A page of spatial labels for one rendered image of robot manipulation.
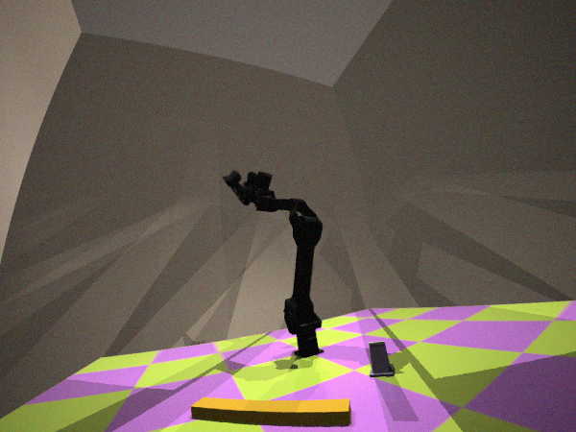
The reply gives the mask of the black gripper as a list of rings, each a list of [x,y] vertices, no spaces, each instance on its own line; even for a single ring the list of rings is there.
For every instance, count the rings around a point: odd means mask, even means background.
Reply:
[[[248,185],[243,184],[244,182],[242,184],[240,184],[239,181],[242,179],[242,177],[235,170],[233,170],[229,176],[223,176],[222,179],[225,181],[226,185],[231,187],[233,192],[238,197],[238,200],[242,204],[244,204],[244,205],[250,204],[249,194],[254,189],[253,185],[248,186]]]

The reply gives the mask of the orange bar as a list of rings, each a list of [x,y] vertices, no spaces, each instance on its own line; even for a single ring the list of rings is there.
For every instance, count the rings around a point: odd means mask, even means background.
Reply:
[[[192,418],[284,424],[351,424],[349,398],[256,400],[203,397],[191,406]]]

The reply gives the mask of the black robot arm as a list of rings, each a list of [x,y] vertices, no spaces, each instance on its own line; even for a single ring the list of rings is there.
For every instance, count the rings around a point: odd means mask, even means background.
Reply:
[[[323,321],[314,313],[314,306],[309,298],[314,250],[321,240],[323,223],[304,200],[277,199],[275,192],[269,189],[271,179],[272,175],[269,173],[250,172],[243,184],[254,186],[249,194],[249,201],[254,203],[256,211],[290,211],[289,221],[297,244],[297,258],[293,296],[285,300],[283,313],[289,333],[297,335],[298,350],[295,354],[306,358],[324,352],[318,347],[316,337],[316,329],[322,327]]]

